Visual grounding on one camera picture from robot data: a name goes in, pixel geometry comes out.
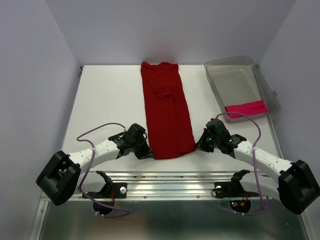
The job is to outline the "dark red t shirt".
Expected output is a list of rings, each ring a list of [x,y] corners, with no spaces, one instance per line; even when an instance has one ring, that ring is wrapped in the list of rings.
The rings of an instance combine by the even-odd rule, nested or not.
[[[154,158],[174,159],[193,152],[196,143],[178,64],[144,61],[140,72]]]

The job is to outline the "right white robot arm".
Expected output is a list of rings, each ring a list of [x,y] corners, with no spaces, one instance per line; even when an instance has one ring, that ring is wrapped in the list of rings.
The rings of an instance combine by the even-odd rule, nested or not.
[[[293,214],[300,215],[320,196],[320,186],[309,165],[272,155],[255,146],[245,137],[231,135],[225,124],[215,118],[203,129],[197,150],[221,153],[253,166],[253,170],[240,170],[229,181],[215,182],[211,194],[218,199],[259,197],[280,201]]]

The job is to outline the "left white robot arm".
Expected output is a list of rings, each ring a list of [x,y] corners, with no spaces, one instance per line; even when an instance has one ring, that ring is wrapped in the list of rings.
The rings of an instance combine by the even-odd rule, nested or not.
[[[36,184],[56,205],[62,205],[79,194],[80,184],[91,168],[134,153],[139,160],[154,158],[147,144],[146,130],[137,123],[110,136],[98,145],[73,153],[62,150],[53,154],[36,179]]]

